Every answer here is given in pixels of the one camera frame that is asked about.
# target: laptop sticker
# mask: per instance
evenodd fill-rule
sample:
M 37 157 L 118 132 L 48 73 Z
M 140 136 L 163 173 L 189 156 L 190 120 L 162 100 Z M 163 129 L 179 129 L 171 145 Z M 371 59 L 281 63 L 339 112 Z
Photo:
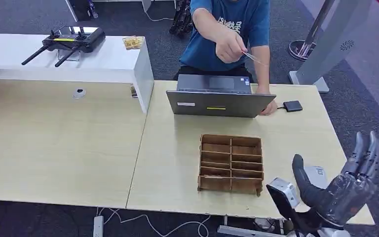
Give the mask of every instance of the laptop sticker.
M 195 106 L 195 103 L 181 103 L 177 102 L 178 106 Z
M 208 110 L 226 110 L 226 108 L 223 107 L 207 107 Z

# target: robotic arm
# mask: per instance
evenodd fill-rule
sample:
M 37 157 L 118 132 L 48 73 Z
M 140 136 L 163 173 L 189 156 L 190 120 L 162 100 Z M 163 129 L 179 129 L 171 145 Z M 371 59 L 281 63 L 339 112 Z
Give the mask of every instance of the robotic arm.
M 297 213 L 287 204 L 286 195 L 282 196 L 272 183 L 267 185 L 267 188 L 281 215 L 293 221 L 295 232 L 292 236 L 349 236 L 343 230 L 343 226 L 376 191 L 373 179 L 378 161 L 379 140 L 376 134 L 371 131 L 369 146 L 366 147 L 362 134 L 358 132 L 354 152 L 346 161 L 341 173 L 326 189 L 321 189 L 311 184 L 304 170 L 303 158 L 296 154 L 292 168 L 301 199 L 310 207 L 305 213 Z

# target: compartment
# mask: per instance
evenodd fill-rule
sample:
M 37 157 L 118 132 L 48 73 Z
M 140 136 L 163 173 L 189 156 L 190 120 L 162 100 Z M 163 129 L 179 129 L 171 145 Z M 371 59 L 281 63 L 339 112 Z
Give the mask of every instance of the compartment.
M 262 156 L 260 156 L 260 155 L 237 155 L 237 154 L 232 154 L 231 155 L 231 161 L 244 161 L 244 162 L 263 163 L 262 162 Z
M 221 168 L 221 169 L 230 169 L 230 164 L 229 163 L 215 163 L 215 162 L 201 162 L 201 166 L 204 167 L 212 167 L 212 168 Z
M 230 191 L 230 178 L 203 177 L 198 178 L 198 190 L 208 189 L 217 191 Z
M 232 154 L 262 155 L 260 138 L 256 137 L 233 137 L 231 139 Z
M 230 164 L 230 154 L 201 151 L 201 162 Z
M 262 179 L 233 178 L 231 189 L 233 192 L 259 196 L 262 191 Z
M 231 169 L 231 175 L 235 178 L 256 178 L 264 179 L 264 173 L 262 171 L 253 171 L 245 169 Z
M 240 147 L 261 147 L 261 139 L 257 137 L 233 137 L 231 144 Z
M 231 153 L 241 155 L 262 155 L 261 147 L 232 146 Z
M 201 143 L 210 143 L 210 144 L 230 146 L 230 139 L 231 137 L 229 136 L 204 134 L 201 136 Z
M 209 151 L 209 152 L 230 153 L 230 145 L 203 143 L 201 146 L 201 149 L 203 151 Z
M 231 161 L 232 169 L 244 169 L 253 171 L 263 171 L 264 167 L 260 163 L 244 162 L 244 161 Z
M 222 168 L 213 168 L 213 167 L 200 167 L 200 175 L 211 175 L 211 176 L 221 176 L 221 177 L 230 177 L 229 169 Z

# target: laptop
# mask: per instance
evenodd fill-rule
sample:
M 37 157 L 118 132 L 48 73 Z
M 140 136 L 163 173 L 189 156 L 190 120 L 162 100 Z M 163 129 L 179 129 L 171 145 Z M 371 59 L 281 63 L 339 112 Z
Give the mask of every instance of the laptop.
M 190 82 L 180 83 L 178 78 L 177 90 L 166 91 L 174 114 L 254 118 L 276 97 L 252 94 L 249 78 L 190 76 L 198 76 L 194 77 L 198 78 L 195 86 L 191 86 Z

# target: power strip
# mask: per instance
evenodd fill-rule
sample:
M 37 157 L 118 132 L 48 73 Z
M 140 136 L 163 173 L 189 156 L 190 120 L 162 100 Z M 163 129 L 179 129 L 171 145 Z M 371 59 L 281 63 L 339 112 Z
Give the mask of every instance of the power strip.
M 104 237 L 104 217 L 96 216 L 94 218 L 94 237 Z

